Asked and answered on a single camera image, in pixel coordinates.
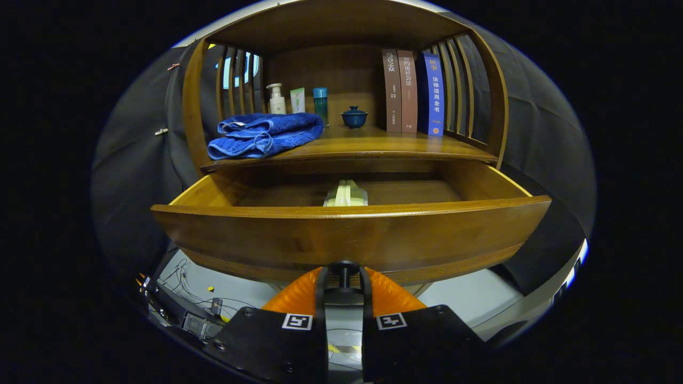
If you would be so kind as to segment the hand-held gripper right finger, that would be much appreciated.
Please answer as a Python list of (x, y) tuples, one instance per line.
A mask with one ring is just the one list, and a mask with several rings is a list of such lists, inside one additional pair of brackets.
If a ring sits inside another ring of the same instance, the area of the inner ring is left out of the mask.
[(489, 347), (444, 304), (426, 306), (383, 273), (360, 269), (363, 379), (464, 383)]

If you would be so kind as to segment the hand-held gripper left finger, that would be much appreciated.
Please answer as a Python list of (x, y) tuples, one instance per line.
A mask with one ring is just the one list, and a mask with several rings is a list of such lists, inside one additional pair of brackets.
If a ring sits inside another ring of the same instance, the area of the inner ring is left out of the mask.
[(256, 383), (325, 383), (327, 268), (305, 273), (261, 308), (240, 309), (205, 347)]

